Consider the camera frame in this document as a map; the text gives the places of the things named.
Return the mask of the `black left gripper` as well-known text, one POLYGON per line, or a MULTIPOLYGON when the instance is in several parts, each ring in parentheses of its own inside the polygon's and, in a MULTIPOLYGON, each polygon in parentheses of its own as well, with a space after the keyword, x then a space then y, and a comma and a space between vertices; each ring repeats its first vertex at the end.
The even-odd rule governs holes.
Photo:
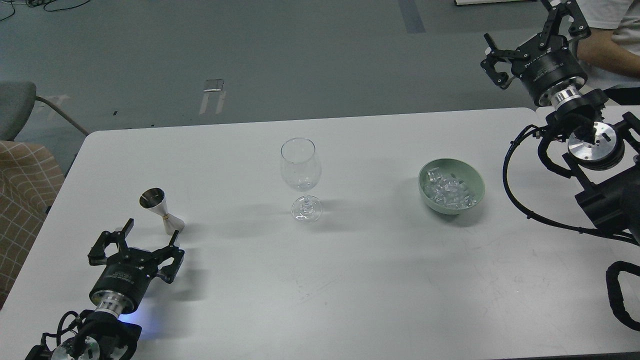
POLYGON ((89 292, 90 301, 98 306, 107 296, 115 296, 121 314, 125 315, 137 311, 153 278, 172 284, 185 257, 185 251, 178 246, 179 230, 174 230, 169 244, 163 248, 152 252, 137 248, 130 251, 126 237, 133 226, 134 218, 130 218, 121 230, 102 231, 87 253, 89 265, 105 265, 89 292), (117 251, 107 257, 106 248, 110 245, 115 245, 117 251))

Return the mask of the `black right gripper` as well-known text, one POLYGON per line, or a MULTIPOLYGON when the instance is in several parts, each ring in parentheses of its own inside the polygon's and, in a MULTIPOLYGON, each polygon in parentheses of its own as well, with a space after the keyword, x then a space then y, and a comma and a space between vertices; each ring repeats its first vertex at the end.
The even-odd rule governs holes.
POLYGON ((576 0, 542 0, 547 18, 538 35, 516 49, 500 49, 489 33, 486 57, 480 66, 498 88, 505 90, 520 79, 537 107, 551 104, 558 88, 581 89, 588 79, 570 48, 592 35, 576 0))

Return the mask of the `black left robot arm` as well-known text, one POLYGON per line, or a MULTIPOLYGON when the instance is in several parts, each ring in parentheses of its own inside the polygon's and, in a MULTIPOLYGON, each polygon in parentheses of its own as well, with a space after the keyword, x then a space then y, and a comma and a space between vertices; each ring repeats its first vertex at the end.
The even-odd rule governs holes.
POLYGON ((68 311, 55 332, 44 332, 28 360, 130 360, 142 334, 140 325, 121 321, 135 313, 152 280, 172 284, 185 251, 178 246, 180 229, 169 231, 167 246, 150 251, 130 247, 126 237, 134 226, 103 231, 87 254, 91 266, 103 271, 89 292, 94 309, 68 311))

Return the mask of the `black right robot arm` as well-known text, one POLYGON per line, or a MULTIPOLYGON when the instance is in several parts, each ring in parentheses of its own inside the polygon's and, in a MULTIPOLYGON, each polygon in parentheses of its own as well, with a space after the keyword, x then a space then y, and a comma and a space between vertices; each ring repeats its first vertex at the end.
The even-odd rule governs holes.
POLYGON ((581 93, 588 76, 572 46, 591 30, 575 0, 544 0, 547 18, 542 29, 515 49, 500 49, 489 34, 480 66, 494 85, 505 90, 519 80, 538 107, 553 107, 546 125, 524 127, 510 143, 502 166, 503 188, 510 202, 528 219, 551 227, 603 239, 639 244, 639 158, 632 166, 600 182, 585 170, 605 171, 623 159, 626 146, 639 150, 639 119, 632 112, 617 123, 602 115, 608 96, 602 89, 581 93), (508 167, 526 137, 539 139, 537 156, 546 169, 563 178, 576 178, 582 191, 574 197, 593 228, 560 223, 520 203, 510 189, 508 167))

